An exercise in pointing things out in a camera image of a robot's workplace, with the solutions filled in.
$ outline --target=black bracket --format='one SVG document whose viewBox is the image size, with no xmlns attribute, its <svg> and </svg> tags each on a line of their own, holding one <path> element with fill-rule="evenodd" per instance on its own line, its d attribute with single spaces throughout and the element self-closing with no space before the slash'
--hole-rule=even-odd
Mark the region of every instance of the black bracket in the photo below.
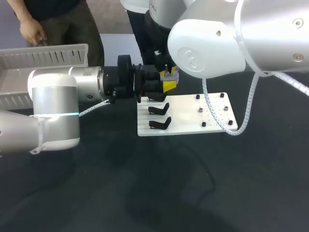
<svg viewBox="0 0 309 232">
<path fill-rule="evenodd" d="M 169 109 L 169 103 L 166 103 L 163 109 L 159 109 L 152 106 L 148 107 L 149 114 L 155 114 L 155 115 L 165 115 L 168 109 Z"/>
<path fill-rule="evenodd" d="M 149 121 L 149 126 L 151 129 L 160 129 L 160 130 L 166 130 L 170 123 L 172 122 L 172 117 L 168 117 L 165 121 L 165 123 L 160 123 L 156 121 Z"/>
<path fill-rule="evenodd" d="M 156 102 L 164 102 L 165 98 L 167 97 L 168 93 L 165 92 L 163 94 L 158 94 L 158 93 L 148 93 L 147 97 L 149 100 L 154 100 Z"/>
</svg>

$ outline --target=black shirt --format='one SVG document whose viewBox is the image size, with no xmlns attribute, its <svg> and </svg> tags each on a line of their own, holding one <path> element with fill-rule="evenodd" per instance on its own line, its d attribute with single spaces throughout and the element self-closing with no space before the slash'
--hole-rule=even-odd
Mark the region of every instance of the black shirt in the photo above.
<svg viewBox="0 0 309 232">
<path fill-rule="evenodd" d="M 72 10 L 80 0 L 25 0 L 31 16 L 38 20 L 64 15 Z"/>
</svg>

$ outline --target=white board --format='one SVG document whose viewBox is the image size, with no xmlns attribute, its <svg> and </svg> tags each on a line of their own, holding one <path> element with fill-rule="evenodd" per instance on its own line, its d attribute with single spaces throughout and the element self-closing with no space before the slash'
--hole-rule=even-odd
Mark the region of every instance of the white board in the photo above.
<svg viewBox="0 0 309 232">
<path fill-rule="evenodd" d="M 220 94 L 209 94 L 212 106 L 225 126 L 232 131 L 236 131 L 238 125 L 228 95 L 224 93 L 225 96 L 221 98 Z M 141 103 L 138 103 L 137 106 L 138 135 L 163 136 L 223 132 L 209 112 L 204 94 L 200 94 L 200 99 L 196 99 L 196 96 L 196 94 L 167 96 L 164 102 L 149 101 L 147 97 L 143 97 Z M 164 116 L 149 114 L 149 106 L 163 109 L 167 102 L 169 102 L 169 110 Z M 168 117 L 172 118 L 172 122 L 167 130 L 150 128 L 149 121 L 164 123 Z M 233 125 L 228 124 L 230 120 L 233 121 Z"/>
</svg>

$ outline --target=dark tabletop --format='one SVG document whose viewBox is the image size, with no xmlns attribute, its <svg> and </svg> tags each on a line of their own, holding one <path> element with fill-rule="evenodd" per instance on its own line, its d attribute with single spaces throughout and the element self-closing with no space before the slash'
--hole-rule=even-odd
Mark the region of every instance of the dark tabletop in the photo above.
<svg viewBox="0 0 309 232">
<path fill-rule="evenodd" d="M 252 77 L 208 81 L 209 92 L 228 93 L 238 125 Z M 182 73 L 172 94 L 201 92 Z M 307 232 L 308 105 L 261 79 L 237 137 L 138 137 L 135 100 L 105 106 L 81 118 L 74 149 L 0 158 L 0 231 Z"/>
</svg>

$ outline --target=yellow object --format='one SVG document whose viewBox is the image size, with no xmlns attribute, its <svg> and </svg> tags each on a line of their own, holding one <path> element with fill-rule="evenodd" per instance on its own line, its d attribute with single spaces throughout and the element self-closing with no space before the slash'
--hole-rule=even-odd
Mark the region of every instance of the yellow object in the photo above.
<svg viewBox="0 0 309 232">
<path fill-rule="evenodd" d="M 176 88 L 177 82 L 176 81 L 164 81 L 163 82 L 163 92 L 167 92 L 171 89 Z"/>
</svg>

